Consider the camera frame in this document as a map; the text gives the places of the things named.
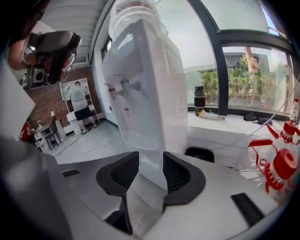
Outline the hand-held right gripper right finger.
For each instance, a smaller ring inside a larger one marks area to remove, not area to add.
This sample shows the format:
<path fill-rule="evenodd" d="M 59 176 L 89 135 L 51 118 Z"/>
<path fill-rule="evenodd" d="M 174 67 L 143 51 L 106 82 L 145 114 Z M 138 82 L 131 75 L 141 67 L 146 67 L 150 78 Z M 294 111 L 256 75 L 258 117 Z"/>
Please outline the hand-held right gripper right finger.
<path fill-rule="evenodd" d="M 272 197 L 228 167 L 170 152 L 163 162 L 168 193 L 145 240 L 254 240 L 280 215 Z"/>

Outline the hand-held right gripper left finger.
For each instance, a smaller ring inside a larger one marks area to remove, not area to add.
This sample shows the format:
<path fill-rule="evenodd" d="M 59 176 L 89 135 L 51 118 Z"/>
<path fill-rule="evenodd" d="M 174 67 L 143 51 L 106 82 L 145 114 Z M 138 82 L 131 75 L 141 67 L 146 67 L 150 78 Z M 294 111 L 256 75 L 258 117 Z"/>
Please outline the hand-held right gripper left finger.
<path fill-rule="evenodd" d="M 133 233 L 127 191 L 139 171 L 138 152 L 61 164 L 60 170 L 68 185 L 98 217 L 118 230 Z"/>

